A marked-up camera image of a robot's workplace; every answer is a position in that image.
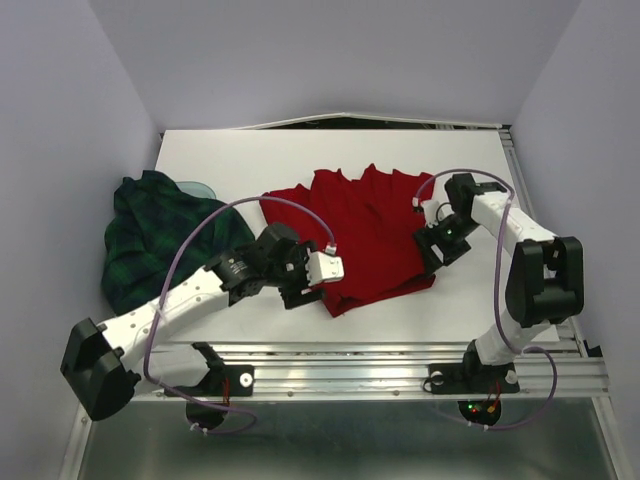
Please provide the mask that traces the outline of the red pleated skirt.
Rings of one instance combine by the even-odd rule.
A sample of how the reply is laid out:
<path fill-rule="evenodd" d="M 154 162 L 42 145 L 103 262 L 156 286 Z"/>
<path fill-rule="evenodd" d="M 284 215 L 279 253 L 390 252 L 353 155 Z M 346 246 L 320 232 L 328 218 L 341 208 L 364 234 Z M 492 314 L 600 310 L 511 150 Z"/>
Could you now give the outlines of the red pleated skirt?
<path fill-rule="evenodd" d="M 271 191 L 316 213 L 331 228 L 345 275 L 325 286 L 324 305 L 337 317 L 374 302 L 430 288 L 414 232 L 424 217 L 412 198 L 429 173 L 384 173 L 369 165 L 358 179 L 340 170 L 317 170 L 309 187 Z"/>

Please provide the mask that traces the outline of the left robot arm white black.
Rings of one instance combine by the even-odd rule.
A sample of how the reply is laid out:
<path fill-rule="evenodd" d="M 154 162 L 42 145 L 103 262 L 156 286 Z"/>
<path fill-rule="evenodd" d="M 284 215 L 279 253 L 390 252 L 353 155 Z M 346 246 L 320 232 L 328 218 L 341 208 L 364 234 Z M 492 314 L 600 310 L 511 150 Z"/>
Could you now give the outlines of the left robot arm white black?
<path fill-rule="evenodd" d="M 78 322 L 70 331 L 61 373 L 89 417 L 107 419 L 161 383 L 149 372 L 154 343 L 265 287 L 279 291 L 286 309 L 312 303 L 321 298 L 321 285 L 343 275 L 333 247 L 320 251 L 288 226 L 274 223 L 256 241 L 221 253 L 158 298 L 101 323 Z"/>

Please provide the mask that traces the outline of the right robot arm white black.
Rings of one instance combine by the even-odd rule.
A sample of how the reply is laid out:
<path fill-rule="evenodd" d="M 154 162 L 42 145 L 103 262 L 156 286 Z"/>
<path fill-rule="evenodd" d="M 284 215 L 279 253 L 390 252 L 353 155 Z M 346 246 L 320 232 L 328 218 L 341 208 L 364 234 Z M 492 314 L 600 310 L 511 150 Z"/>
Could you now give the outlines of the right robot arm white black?
<path fill-rule="evenodd" d="M 497 241 L 494 323 L 470 342 L 461 361 L 428 365 L 423 389 L 435 395 L 518 392 L 515 359 L 532 351 L 533 339 L 544 330 L 584 308 L 582 243 L 539 225 L 515 206 L 512 186 L 491 173 L 478 181 L 478 173 L 443 171 L 447 216 L 441 216 L 439 202 L 420 192 L 412 198 L 413 209 L 425 218 L 413 238 L 428 276 L 469 252 L 468 237 L 476 229 Z"/>

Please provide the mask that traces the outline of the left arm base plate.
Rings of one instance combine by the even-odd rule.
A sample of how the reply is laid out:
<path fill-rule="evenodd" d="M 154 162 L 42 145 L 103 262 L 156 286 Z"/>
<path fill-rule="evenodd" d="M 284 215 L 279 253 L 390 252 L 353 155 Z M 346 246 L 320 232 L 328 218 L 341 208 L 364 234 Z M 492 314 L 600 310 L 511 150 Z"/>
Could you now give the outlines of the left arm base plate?
<path fill-rule="evenodd" d="M 255 368 L 249 364 L 222 365 L 209 368 L 203 379 L 192 386 L 176 390 L 191 397 L 251 397 Z"/>

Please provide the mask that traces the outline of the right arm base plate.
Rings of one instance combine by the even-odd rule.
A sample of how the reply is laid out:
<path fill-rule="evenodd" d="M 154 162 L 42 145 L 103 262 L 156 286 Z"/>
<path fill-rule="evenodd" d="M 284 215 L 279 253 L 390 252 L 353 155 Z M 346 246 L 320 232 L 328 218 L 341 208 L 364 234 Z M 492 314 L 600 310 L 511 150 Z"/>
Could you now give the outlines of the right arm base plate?
<path fill-rule="evenodd" d="M 501 366 L 481 365 L 472 372 L 462 363 L 432 363 L 423 387 L 434 395 L 482 395 L 488 393 L 515 394 L 520 391 L 513 363 Z"/>

